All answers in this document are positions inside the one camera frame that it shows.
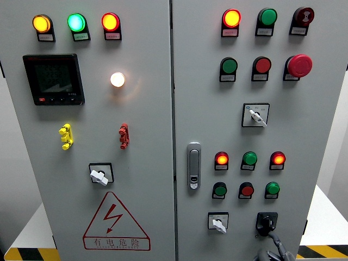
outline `emergency stop button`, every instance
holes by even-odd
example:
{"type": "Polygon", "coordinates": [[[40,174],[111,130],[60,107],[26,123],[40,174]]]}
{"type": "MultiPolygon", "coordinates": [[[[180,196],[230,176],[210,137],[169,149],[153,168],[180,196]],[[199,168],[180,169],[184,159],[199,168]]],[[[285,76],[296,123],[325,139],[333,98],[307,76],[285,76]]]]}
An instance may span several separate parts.
{"type": "Polygon", "coordinates": [[[290,57],[284,68],[283,80],[300,80],[312,70],[312,59],[305,54],[290,57]]]}

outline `red indicator light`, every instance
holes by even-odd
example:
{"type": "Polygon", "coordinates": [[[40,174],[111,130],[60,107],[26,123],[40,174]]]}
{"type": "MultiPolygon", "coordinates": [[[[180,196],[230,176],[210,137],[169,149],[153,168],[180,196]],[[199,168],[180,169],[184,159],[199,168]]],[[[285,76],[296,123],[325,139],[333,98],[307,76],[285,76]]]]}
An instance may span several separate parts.
{"type": "Polygon", "coordinates": [[[253,187],[245,187],[241,190],[241,193],[243,196],[251,196],[254,193],[254,188],[253,187]]]}
{"type": "Polygon", "coordinates": [[[256,62],[256,71],[266,73],[271,69],[271,61],[268,58],[261,58],[256,62]]]}
{"type": "Polygon", "coordinates": [[[283,152],[277,151],[272,154],[271,160],[275,165],[283,165],[286,157],[283,152]]]}
{"type": "Polygon", "coordinates": [[[114,13],[106,13],[102,17],[102,25],[106,31],[115,31],[120,26],[120,18],[114,13]]]}
{"type": "Polygon", "coordinates": [[[312,59],[305,54],[298,54],[288,62],[288,71],[294,77],[304,77],[310,73],[313,67],[312,59]]]}
{"type": "Polygon", "coordinates": [[[310,7],[300,7],[295,11],[294,17],[300,26],[309,26],[314,19],[314,11],[310,7]]]}
{"type": "Polygon", "coordinates": [[[219,165],[226,165],[228,163],[228,155],[226,152],[219,152],[215,155],[215,161],[219,165]]]}
{"type": "Polygon", "coordinates": [[[222,20],[227,27],[234,28],[239,25],[241,14],[236,9],[228,9],[224,12],[222,20]]]}

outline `switch handle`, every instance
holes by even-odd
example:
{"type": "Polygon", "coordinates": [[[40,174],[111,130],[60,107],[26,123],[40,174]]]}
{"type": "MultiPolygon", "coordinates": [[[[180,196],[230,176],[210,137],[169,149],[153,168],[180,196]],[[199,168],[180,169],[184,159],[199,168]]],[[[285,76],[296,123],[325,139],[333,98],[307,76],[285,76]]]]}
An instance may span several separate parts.
{"type": "Polygon", "coordinates": [[[257,123],[260,123],[264,128],[267,127],[266,122],[264,122],[264,120],[260,117],[260,115],[258,115],[257,113],[255,113],[253,110],[249,110],[251,117],[254,119],[254,121],[256,121],[257,123]]]}

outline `yellow and black hazard stripe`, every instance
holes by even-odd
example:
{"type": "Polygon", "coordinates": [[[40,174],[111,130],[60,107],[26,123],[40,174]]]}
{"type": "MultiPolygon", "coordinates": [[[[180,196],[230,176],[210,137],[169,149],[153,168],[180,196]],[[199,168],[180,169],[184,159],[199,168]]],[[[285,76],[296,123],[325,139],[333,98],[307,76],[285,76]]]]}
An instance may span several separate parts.
{"type": "Polygon", "coordinates": [[[348,258],[348,245],[300,246],[296,259],[348,258]]]}
{"type": "Polygon", "coordinates": [[[60,261],[55,248],[10,248],[4,256],[5,261],[60,261]]]}

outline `indicator light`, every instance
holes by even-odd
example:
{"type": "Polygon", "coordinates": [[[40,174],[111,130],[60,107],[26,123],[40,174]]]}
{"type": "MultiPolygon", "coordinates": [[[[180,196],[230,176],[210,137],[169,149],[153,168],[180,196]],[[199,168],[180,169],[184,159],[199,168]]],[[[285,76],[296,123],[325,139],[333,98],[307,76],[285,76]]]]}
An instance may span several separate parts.
{"type": "Polygon", "coordinates": [[[121,21],[115,13],[106,13],[102,17],[105,40],[122,40],[121,21]]]}
{"type": "Polygon", "coordinates": [[[36,15],[33,18],[33,26],[39,33],[46,33],[51,28],[51,22],[46,15],[36,15]]]}
{"type": "Polygon", "coordinates": [[[35,15],[32,24],[36,30],[38,41],[55,42],[53,23],[47,15],[35,15]]]}
{"type": "Polygon", "coordinates": [[[277,182],[270,182],[265,188],[265,199],[278,198],[280,186],[277,182]]]}
{"type": "Polygon", "coordinates": [[[220,82],[235,82],[238,63],[232,57],[224,58],[220,63],[220,82]]]}
{"type": "Polygon", "coordinates": [[[230,28],[234,28],[239,25],[241,15],[238,10],[228,9],[223,14],[223,23],[230,28]]]}
{"type": "Polygon", "coordinates": [[[241,161],[241,170],[255,170],[255,165],[257,162],[257,156],[255,152],[248,151],[244,153],[241,161]]]}
{"type": "Polygon", "coordinates": [[[276,151],[271,155],[270,170],[283,170],[286,161],[285,154],[281,151],[276,151]]]}
{"type": "Polygon", "coordinates": [[[220,151],[215,155],[215,170],[228,170],[228,154],[224,151],[220,151]]]}
{"type": "Polygon", "coordinates": [[[250,182],[244,182],[239,186],[239,199],[251,199],[252,194],[254,193],[254,187],[250,182]]]}
{"type": "Polygon", "coordinates": [[[80,14],[72,14],[68,17],[67,24],[72,31],[81,32],[83,29],[85,29],[86,20],[80,14]]]}
{"type": "Polygon", "coordinates": [[[224,12],[221,22],[221,37],[238,37],[241,14],[236,9],[224,12]]]}
{"type": "Polygon", "coordinates": [[[114,87],[122,87],[126,81],[126,78],[122,72],[115,72],[113,75],[111,75],[110,81],[114,87]]]}
{"type": "Polygon", "coordinates": [[[67,24],[74,41],[91,40],[86,18],[79,13],[69,15],[67,24]]]}
{"type": "Polygon", "coordinates": [[[300,7],[293,15],[290,26],[290,35],[305,36],[308,33],[309,24],[313,22],[314,10],[310,7],[300,7]]]}
{"type": "Polygon", "coordinates": [[[213,186],[212,198],[225,199],[227,193],[226,184],[224,182],[217,182],[213,186]]]}
{"type": "Polygon", "coordinates": [[[285,63],[284,81],[297,81],[310,73],[313,67],[312,59],[305,54],[289,57],[285,63]]]}
{"type": "Polygon", "coordinates": [[[252,64],[251,81],[265,82],[268,80],[269,71],[271,69],[271,60],[265,56],[259,56],[252,64]]]}
{"type": "Polygon", "coordinates": [[[257,16],[255,36],[273,36],[277,18],[276,10],[272,8],[262,9],[257,16]]]}

